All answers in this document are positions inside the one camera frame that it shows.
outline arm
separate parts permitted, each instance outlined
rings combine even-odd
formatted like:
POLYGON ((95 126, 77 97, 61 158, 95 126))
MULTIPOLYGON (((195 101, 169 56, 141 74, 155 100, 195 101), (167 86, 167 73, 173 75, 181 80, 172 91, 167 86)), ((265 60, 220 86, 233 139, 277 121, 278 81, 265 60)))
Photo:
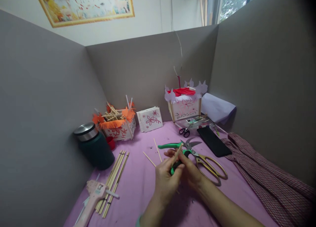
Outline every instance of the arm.
MULTIPOLYGON (((166 156, 173 156, 174 150, 165 152, 166 156)), ((212 182, 205 178, 193 162, 181 152, 179 159, 185 165, 183 178, 195 190, 210 211, 223 227, 226 226, 263 226, 258 220, 236 205, 225 196, 212 182)))
POLYGON ((174 175, 170 175, 172 159, 165 159, 156 167, 155 192, 152 196, 144 214, 140 219, 141 227, 158 227, 165 210, 178 189, 180 177, 184 165, 181 164, 175 170, 174 175))

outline stainless steel lid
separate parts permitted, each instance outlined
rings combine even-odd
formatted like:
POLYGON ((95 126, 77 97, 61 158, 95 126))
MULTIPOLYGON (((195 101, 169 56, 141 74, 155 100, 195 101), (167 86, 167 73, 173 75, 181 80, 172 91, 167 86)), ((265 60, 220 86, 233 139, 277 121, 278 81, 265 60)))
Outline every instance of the stainless steel lid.
POLYGON ((99 131, 95 124, 90 122, 79 126, 73 133, 80 141, 88 141, 97 136, 99 131))

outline hand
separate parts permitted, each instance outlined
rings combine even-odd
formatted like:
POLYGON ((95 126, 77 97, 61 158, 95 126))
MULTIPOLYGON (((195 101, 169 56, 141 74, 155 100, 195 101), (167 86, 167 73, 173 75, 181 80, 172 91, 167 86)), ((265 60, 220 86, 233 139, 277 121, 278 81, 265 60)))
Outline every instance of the hand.
POLYGON ((154 196, 162 201, 163 205, 168 205, 179 187, 180 178, 184 169, 184 164, 179 165, 174 174, 170 175, 173 158, 165 159, 156 167, 156 184, 154 196))
MULTIPOLYGON (((167 152, 164 152, 164 155, 168 157, 173 157, 175 153, 175 150, 169 149, 167 152)), ((185 165, 182 179, 187 182, 192 189, 197 190, 202 182, 203 175, 193 164, 193 162, 189 158, 185 157, 182 152, 179 152, 178 158, 185 165)))

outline red cup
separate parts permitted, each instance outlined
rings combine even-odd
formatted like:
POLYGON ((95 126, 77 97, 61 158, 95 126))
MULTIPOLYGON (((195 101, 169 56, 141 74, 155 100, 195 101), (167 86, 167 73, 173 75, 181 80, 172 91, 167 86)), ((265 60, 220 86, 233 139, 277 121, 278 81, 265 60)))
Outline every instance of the red cup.
POLYGON ((107 137, 106 142, 109 144, 111 150, 115 149, 115 142, 113 140, 113 137, 107 137))

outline gold frame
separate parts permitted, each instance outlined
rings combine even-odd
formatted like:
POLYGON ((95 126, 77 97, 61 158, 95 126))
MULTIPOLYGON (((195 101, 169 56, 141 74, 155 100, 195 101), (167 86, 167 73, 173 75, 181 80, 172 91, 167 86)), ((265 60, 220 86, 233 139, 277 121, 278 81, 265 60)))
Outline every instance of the gold frame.
POLYGON ((80 25, 80 24, 87 24, 87 23, 94 23, 94 22, 100 22, 100 21, 110 21, 110 20, 115 20, 115 19, 122 19, 122 18, 130 18, 130 17, 135 17, 135 12, 134 12, 134 6, 133 6, 133 0, 130 0, 130 8, 131 8, 131 13, 130 15, 124 15, 124 16, 112 16, 112 17, 98 17, 94 19, 85 19, 85 20, 76 20, 76 21, 68 21, 68 22, 58 22, 55 23, 50 14, 48 13, 48 10, 45 6, 45 3, 43 0, 39 0, 51 26, 53 28, 58 28, 58 27, 64 27, 64 26, 72 26, 72 25, 80 25))

